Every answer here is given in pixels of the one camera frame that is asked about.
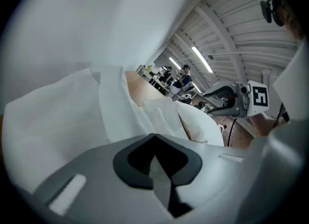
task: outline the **fluorescent light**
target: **fluorescent light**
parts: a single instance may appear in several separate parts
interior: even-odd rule
[[[205,58],[202,56],[202,54],[196,49],[195,46],[192,47],[192,50],[197,54],[197,56],[199,57],[199,59],[201,59],[201,61],[203,62],[203,64],[206,66],[206,68],[208,69],[209,73],[213,73],[213,71],[211,70],[210,66],[208,65],[208,63],[206,62]]]
[[[169,59],[170,59],[170,61],[172,61],[172,63],[173,63],[174,65],[177,66],[178,69],[181,70],[181,67],[180,67],[171,57],[170,57]]]
[[[198,90],[198,92],[201,93],[201,91],[199,90],[199,88],[195,85],[195,83],[193,83],[194,87]]]

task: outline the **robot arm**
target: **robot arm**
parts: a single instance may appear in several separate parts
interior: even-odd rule
[[[209,110],[212,115],[250,117],[269,109],[267,86],[254,81],[218,82],[204,94],[206,98],[214,96],[222,99],[223,106]]]

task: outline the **floor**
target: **floor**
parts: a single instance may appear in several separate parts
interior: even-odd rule
[[[195,96],[192,99],[192,105],[198,105],[200,101],[205,101],[205,99],[200,96]],[[233,119],[229,116],[213,116],[212,118],[218,125],[226,125],[226,129],[222,132],[222,136],[224,145],[227,146],[228,136],[233,123]],[[240,124],[236,122],[234,124],[231,135],[230,147],[248,149],[252,140],[253,136],[251,136],[248,131],[246,131]]]

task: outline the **ceiling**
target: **ceiling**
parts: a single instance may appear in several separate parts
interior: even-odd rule
[[[162,55],[180,65],[189,64],[202,92],[221,80],[261,82],[264,69],[280,75],[293,58],[297,42],[284,27],[266,22],[260,1],[199,0]],[[208,73],[193,46],[213,73]]]

